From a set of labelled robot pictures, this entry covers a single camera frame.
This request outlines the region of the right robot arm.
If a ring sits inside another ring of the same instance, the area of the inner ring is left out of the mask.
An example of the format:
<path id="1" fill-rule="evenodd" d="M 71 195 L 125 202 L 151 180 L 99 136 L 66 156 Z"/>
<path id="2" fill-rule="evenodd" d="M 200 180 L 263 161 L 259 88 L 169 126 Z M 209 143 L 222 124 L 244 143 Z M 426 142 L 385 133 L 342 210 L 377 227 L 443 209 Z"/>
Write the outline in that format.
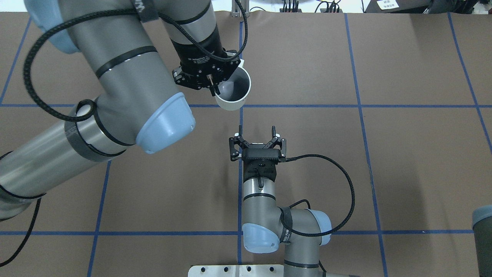
<path id="1" fill-rule="evenodd" d="M 244 248 L 253 254 L 271 254 L 284 244 L 283 275 L 285 277 L 330 277 L 320 261 L 320 247 L 350 219 L 355 208 L 355 191 L 346 170 L 333 159 L 320 154 L 288 158 L 286 140 L 272 126 L 272 139 L 267 143 L 249 143 L 242 126 L 228 140 L 231 161 L 243 164 L 241 230 Z M 276 166 L 279 163 L 316 157 L 336 166 L 346 177 L 351 203 L 346 217 L 333 227 L 325 212 L 298 203 L 278 206 L 276 201 Z"/>

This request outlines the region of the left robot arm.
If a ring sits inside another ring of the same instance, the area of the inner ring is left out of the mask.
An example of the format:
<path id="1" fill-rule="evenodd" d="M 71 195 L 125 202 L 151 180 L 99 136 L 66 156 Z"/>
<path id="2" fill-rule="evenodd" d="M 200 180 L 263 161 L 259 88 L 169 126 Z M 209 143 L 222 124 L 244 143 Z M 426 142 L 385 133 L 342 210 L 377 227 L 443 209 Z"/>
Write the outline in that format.
<path id="1" fill-rule="evenodd" d="M 31 99 L 59 119 L 1 157 L 1 221 L 50 189 L 138 145 L 155 153 L 188 135 L 195 119 L 179 86 L 219 93 L 244 50 L 223 48 L 210 0 L 26 0 L 43 34 L 23 64 Z M 102 92 L 63 114 L 44 102 L 32 81 L 46 42 L 80 52 Z"/>

